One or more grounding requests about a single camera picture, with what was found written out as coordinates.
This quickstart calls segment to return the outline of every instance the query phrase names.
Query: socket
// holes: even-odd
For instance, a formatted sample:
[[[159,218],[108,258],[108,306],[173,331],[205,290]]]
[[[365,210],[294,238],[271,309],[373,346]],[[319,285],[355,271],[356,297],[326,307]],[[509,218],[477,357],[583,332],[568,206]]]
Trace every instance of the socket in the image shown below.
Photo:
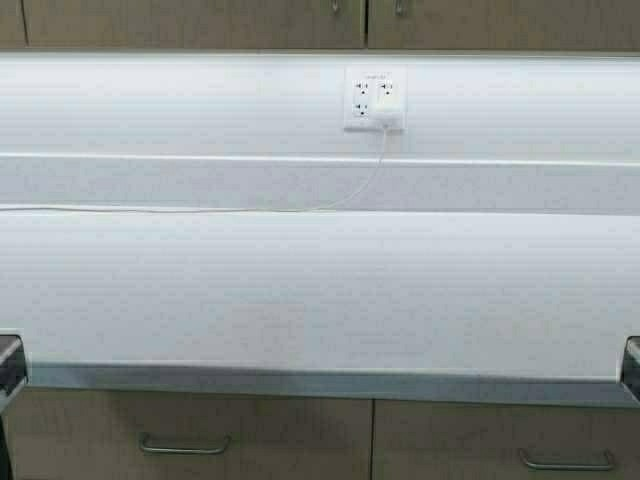
[[[404,130],[406,69],[350,67],[345,75],[346,130]]]

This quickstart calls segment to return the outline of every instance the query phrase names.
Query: drawer handle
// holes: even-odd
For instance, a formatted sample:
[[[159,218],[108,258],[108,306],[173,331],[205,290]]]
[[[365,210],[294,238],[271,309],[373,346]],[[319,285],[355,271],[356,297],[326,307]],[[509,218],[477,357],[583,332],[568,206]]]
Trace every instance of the drawer handle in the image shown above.
[[[398,17],[404,15],[404,12],[406,12],[404,0],[396,0],[395,12]]]
[[[610,472],[616,468],[616,459],[609,450],[604,451],[604,463],[581,465],[571,463],[543,463],[533,460],[526,450],[518,450],[520,460],[531,470],[546,470],[556,472]]]
[[[226,436],[222,445],[213,448],[171,448],[171,447],[154,447],[151,445],[151,435],[141,433],[138,439],[138,446],[144,453],[154,455],[222,455],[227,451],[231,444],[231,437]]]

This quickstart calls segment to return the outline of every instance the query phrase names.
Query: white cable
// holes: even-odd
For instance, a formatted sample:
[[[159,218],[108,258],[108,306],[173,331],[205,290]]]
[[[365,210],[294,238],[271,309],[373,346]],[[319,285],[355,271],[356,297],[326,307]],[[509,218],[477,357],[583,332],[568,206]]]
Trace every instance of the white cable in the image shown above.
[[[75,213],[144,213],[144,214],[192,214],[192,213],[302,213],[302,212],[319,212],[335,210],[335,207],[350,202],[363,192],[365,192],[378,176],[387,150],[387,129],[382,130],[382,148],[374,169],[369,176],[362,182],[358,188],[346,197],[331,202],[329,204],[317,205],[307,208],[184,208],[184,209],[165,209],[165,208],[131,208],[131,207],[72,207],[53,205],[33,205],[33,206],[11,206],[0,207],[0,212],[75,212]]]

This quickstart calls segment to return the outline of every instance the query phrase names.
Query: countertop edge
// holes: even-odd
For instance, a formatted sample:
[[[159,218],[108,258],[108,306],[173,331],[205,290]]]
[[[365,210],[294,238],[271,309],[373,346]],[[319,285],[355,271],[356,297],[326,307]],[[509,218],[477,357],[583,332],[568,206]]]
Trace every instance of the countertop edge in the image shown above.
[[[32,363],[30,386],[453,403],[640,407],[618,381],[508,379],[366,371],[267,372],[167,365]]]

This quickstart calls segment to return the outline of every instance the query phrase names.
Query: wooden cabinet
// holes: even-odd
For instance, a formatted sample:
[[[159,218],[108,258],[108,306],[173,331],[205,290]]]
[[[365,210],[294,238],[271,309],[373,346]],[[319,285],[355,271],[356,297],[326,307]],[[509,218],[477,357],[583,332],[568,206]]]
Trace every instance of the wooden cabinet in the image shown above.
[[[639,431],[640,410],[376,402],[373,478],[637,479]],[[615,468],[535,471],[520,455],[547,465]]]
[[[360,48],[365,0],[25,0],[35,47]]]
[[[25,390],[5,413],[16,480],[369,479],[372,404]],[[143,453],[220,448],[220,455]]]
[[[25,32],[20,0],[0,0],[0,48],[24,45]]]
[[[369,46],[640,50],[637,0],[370,0]]]

